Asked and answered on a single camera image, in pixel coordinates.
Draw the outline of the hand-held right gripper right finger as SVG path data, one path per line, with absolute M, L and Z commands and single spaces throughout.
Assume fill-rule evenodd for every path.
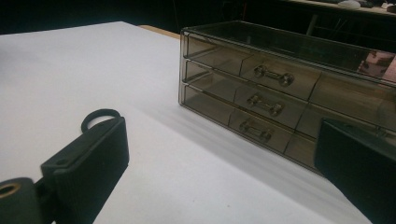
M 348 123 L 324 119 L 314 164 L 373 224 L 396 224 L 396 146 Z

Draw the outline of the white object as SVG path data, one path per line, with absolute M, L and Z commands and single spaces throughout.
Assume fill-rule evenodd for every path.
M 361 7 L 361 4 L 356 0 L 344 0 L 339 2 L 338 6 L 349 9 L 358 9 Z

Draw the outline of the pink object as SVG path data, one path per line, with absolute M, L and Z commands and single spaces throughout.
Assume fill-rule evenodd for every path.
M 370 51 L 361 62 L 358 71 L 370 77 L 396 83 L 396 54 Z

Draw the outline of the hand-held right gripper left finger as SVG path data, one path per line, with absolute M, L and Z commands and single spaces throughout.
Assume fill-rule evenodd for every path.
M 41 165 L 57 224 L 92 224 L 128 167 L 125 118 L 102 121 Z

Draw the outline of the smoky transparent drawer organizer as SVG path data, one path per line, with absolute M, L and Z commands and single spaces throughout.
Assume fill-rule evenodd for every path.
M 323 119 L 396 146 L 396 54 L 244 21 L 180 34 L 179 103 L 308 169 Z

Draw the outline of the background wooden table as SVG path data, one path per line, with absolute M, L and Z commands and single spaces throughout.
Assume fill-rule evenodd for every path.
M 309 12 L 314 35 L 356 45 L 396 45 L 396 13 L 381 7 L 348 8 L 332 0 L 280 0 L 292 9 Z

